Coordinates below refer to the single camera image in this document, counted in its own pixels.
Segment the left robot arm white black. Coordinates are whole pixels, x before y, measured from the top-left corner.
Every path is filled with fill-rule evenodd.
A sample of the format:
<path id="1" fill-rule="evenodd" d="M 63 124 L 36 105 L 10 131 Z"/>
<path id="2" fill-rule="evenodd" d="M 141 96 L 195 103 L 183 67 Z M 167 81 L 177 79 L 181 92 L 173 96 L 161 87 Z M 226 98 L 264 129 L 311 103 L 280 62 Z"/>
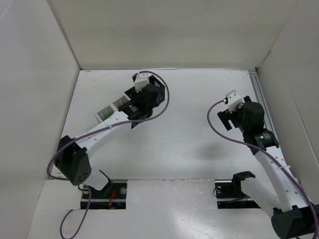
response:
<path id="1" fill-rule="evenodd" d="M 153 109 L 164 99 L 164 86 L 147 84 L 134 98 L 85 135 L 61 138 L 54 159 L 55 167 L 72 185 L 83 184 L 101 195 L 108 194 L 112 182 L 104 172 L 91 167 L 91 157 L 111 139 L 130 131 L 142 122 L 151 120 Z"/>

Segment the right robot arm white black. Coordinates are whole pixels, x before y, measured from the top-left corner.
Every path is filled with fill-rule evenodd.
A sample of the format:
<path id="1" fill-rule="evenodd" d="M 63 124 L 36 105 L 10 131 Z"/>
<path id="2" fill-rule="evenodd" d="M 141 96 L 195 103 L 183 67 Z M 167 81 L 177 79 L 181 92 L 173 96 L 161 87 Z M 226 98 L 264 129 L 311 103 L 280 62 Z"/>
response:
<path id="1" fill-rule="evenodd" d="M 245 195 L 263 209 L 271 219 L 276 235 L 293 239 L 312 234 L 319 237 L 319 206 L 311 202 L 286 163 L 273 132 L 265 127 L 265 111 L 261 104 L 241 97 L 237 91 L 226 95 L 227 109 L 217 115 L 224 127 L 241 131 L 242 144 L 265 170 L 275 194 L 265 188 L 250 171 L 233 175 L 231 189 L 239 197 Z"/>

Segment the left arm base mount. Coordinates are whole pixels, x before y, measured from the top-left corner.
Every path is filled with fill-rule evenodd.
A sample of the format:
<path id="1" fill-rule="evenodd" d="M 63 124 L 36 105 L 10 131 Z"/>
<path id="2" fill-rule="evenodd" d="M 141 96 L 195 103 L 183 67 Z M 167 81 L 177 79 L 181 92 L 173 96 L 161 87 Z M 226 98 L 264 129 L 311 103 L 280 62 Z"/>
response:
<path id="1" fill-rule="evenodd" d="M 91 202 L 89 209 L 125 210 L 127 185 L 127 180 L 115 180 L 113 181 L 110 192 L 104 196 L 99 191 L 91 187 Z"/>

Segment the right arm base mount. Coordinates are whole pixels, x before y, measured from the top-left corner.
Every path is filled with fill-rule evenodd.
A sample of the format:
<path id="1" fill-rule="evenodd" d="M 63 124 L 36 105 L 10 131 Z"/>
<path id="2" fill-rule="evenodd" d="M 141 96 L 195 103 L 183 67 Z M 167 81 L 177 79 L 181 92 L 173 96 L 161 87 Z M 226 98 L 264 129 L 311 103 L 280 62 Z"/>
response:
<path id="1" fill-rule="evenodd" d="M 232 179 L 214 180 L 213 196 L 218 209 L 260 209 L 257 203 L 241 191 L 240 183 L 247 178 L 255 178 L 250 171 L 233 175 Z"/>

